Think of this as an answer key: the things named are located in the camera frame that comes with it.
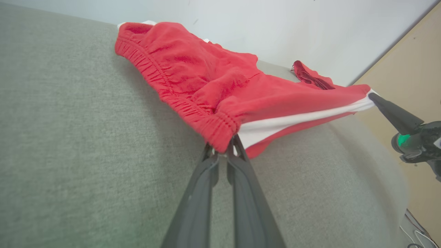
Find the white wall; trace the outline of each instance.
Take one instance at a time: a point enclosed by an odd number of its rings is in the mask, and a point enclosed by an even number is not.
[[[0,0],[118,24],[180,22],[284,67],[300,60],[350,84],[436,0]]]

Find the gray cushion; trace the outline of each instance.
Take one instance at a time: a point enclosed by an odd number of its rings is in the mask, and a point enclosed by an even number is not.
[[[0,34],[0,246],[159,247],[203,139],[115,55],[114,25],[0,4]],[[396,244],[406,185],[354,117],[252,163],[288,247]],[[220,170],[211,241],[232,247]]]

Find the gray fabric surface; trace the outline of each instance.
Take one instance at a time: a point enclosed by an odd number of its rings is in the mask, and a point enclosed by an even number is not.
[[[300,82],[300,80],[290,71],[289,68],[276,66],[264,61],[257,61],[257,67],[268,75],[291,80],[293,82]]]
[[[0,34],[0,247],[159,247],[203,139],[114,54],[114,25],[0,4]],[[354,117],[252,163],[288,247],[397,247],[406,184]],[[220,170],[211,243],[229,248]]]

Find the red fabric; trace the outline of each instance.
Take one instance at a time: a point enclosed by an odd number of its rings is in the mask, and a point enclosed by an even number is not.
[[[242,123],[348,105],[370,90],[335,86],[299,61],[300,83],[266,75],[255,55],[205,43],[178,23],[125,23],[115,52],[219,152]]]

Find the white cable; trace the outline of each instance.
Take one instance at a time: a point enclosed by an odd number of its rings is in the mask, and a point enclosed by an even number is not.
[[[413,241],[412,237],[400,226],[401,231],[403,231],[412,241],[412,244],[415,244],[415,241]]]
[[[421,240],[418,238],[418,235],[416,235],[417,233],[418,233],[419,235],[425,237],[426,239],[428,239],[428,240],[429,240],[429,241],[430,241],[430,242],[431,242],[436,248],[439,248],[439,247],[437,246],[437,244],[435,244],[435,242],[434,242],[431,238],[429,238],[428,236],[426,236],[426,235],[420,233],[420,232],[417,231],[417,230],[415,230],[414,233],[415,233],[416,238],[417,238],[418,241],[422,244],[423,247],[424,247],[424,245],[423,245],[423,243],[421,242]]]

